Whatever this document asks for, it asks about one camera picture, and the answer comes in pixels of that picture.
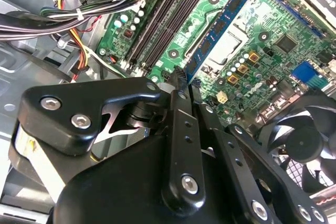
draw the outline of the screw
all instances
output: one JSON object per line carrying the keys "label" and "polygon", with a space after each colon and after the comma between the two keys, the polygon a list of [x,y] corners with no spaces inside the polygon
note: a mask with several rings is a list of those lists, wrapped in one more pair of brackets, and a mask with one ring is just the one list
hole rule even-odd
{"label": "screw", "polygon": [[182,186],[190,194],[196,194],[198,191],[196,180],[187,175],[182,177]]}
{"label": "screw", "polygon": [[155,85],[153,85],[152,83],[147,83],[147,88],[149,88],[150,90],[155,90],[156,89],[156,87],[155,87]]}
{"label": "screw", "polygon": [[181,97],[182,99],[184,100],[187,99],[187,96],[183,92],[179,92],[178,94],[179,94],[178,96]]}
{"label": "screw", "polygon": [[46,110],[58,110],[61,107],[61,102],[53,97],[45,97],[41,100],[41,106]]}
{"label": "screw", "polygon": [[241,130],[241,128],[239,128],[238,126],[235,126],[235,130],[236,132],[238,132],[239,134],[242,134],[243,131]]}
{"label": "screw", "polygon": [[210,106],[205,107],[209,113],[214,113],[214,110]]}
{"label": "screw", "polygon": [[311,207],[311,210],[313,211],[313,214],[319,221],[324,222],[324,217],[320,214],[320,212],[317,211],[315,207]]}
{"label": "screw", "polygon": [[87,129],[91,126],[91,120],[86,115],[77,114],[71,118],[72,124],[79,129]]}
{"label": "screw", "polygon": [[101,49],[99,50],[99,54],[100,54],[100,55],[106,55],[106,50],[103,49],[103,48],[101,48]]}
{"label": "screw", "polygon": [[303,206],[298,205],[298,207],[299,207],[300,214],[301,214],[307,221],[311,221],[311,217],[310,217],[309,213],[307,212],[307,210],[305,210]]}
{"label": "screw", "polygon": [[256,215],[260,219],[262,220],[268,219],[267,211],[262,204],[260,204],[259,202],[255,200],[252,200],[252,208],[253,208],[253,211],[256,213]]}

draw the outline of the black mounting arm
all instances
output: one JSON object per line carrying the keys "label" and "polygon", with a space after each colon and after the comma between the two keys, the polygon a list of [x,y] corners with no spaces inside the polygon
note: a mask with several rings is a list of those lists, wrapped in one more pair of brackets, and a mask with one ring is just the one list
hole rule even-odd
{"label": "black mounting arm", "polygon": [[[26,91],[10,160],[46,186],[50,223],[327,223],[239,125],[222,127],[194,84],[176,69],[168,92],[146,78]],[[94,142],[138,127],[151,136],[90,161]]]}

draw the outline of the mounting screw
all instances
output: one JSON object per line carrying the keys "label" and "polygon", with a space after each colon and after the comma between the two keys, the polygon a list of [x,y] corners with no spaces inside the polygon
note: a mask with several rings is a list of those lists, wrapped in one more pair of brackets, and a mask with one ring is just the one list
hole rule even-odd
{"label": "mounting screw", "polygon": [[72,124],[79,129],[87,129],[91,126],[91,120],[86,115],[77,114],[71,118]]}
{"label": "mounting screw", "polygon": [[242,134],[243,131],[241,130],[241,128],[239,128],[238,126],[235,126],[235,130],[236,132],[238,132],[239,134]]}
{"label": "mounting screw", "polygon": [[182,177],[182,186],[190,194],[196,194],[198,191],[198,184],[196,180],[187,175]]}
{"label": "mounting screw", "polygon": [[262,204],[260,204],[259,202],[255,200],[252,200],[252,208],[253,208],[253,211],[256,213],[256,215],[260,219],[267,220],[268,218],[267,211]]}
{"label": "mounting screw", "polygon": [[214,113],[214,110],[210,106],[205,107],[209,113]]}
{"label": "mounting screw", "polygon": [[298,207],[299,207],[300,214],[301,214],[307,221],[311,221],[311,217],[310,217],[309,213],[307,212],[307,210],[305,210],[303,206],[298,205]]}
{"label": "mounting screw", "polygon": [[106,50],[105,49],[103,49],[103,48],[101,48],[100,50],[99,50],[99,54],[100,55],[106,55]]}
{"label": "mounting screw", "polygon": [[53,97],[45,97],[41,100],[41,106],[46,110],[58,110],[61,107],[61,102]]}
{"label": "mounting screw", "polygon": [[182,99],[184,100],[187,99],[187,96],[183,92],[180,91],[178,94],[179,94],[178,96],[181,97]]}
{"label": "mounting screw", "polygon": [[147,88],[149,88],[150,90],[155,90],[156,89],[155,85],[150,83],[150,82],[147,83]]}
{"label": "mounting screw", "polygon": [[311,210],[313,211],[313,214],[319,221],[324,222],[324,217],[322,216],[322,214],[320,214],[320,212],[317,211],[315,207],[311,207]]}

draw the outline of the screw hole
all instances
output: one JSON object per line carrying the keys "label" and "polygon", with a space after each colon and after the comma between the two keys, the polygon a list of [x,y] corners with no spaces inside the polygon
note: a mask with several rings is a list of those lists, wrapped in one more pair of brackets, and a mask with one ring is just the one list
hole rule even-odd
{"label": "screw hole", "polygon": [[236,158],[236,163],[237,163],[237,165],[239,165],[239,166],[243,166],[242,162],[241,162],[239,159],[237,159],[237,158]]}
{"label": "screw hole", "polygon": [[231,143],[231,142],[228,142],[227,143],[232,149],[234,149],[235,148],[235,146],[233,145],[233,143]]}
{"label": "screw hole", "polygon": [[184,139],[190,144],[193,143],[193,140],[189,136],[185,136]]}
{"label": "screw hole", "polygon": [[191,128],[191,126],[193,126],[193,124],[192,123],[190,123],[190,122],[188,122],[188,121],[185,121],[185,126],[187,126],[188,128]]}

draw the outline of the black fan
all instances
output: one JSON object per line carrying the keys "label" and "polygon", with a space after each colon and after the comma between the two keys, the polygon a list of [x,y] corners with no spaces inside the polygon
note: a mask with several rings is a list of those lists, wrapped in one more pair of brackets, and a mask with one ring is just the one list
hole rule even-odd
{"label": "black fan", "polygon": [[[288,158],[280,165],[287,169],[291,160],[303,165],[302,189],[310,194],[325,188],[319,182],[323,171],[336,182],[336,102],[319,90],[303,95],[259,132],[267,152],[284,148]],[[319,163],[312,176],[307,164]]]}

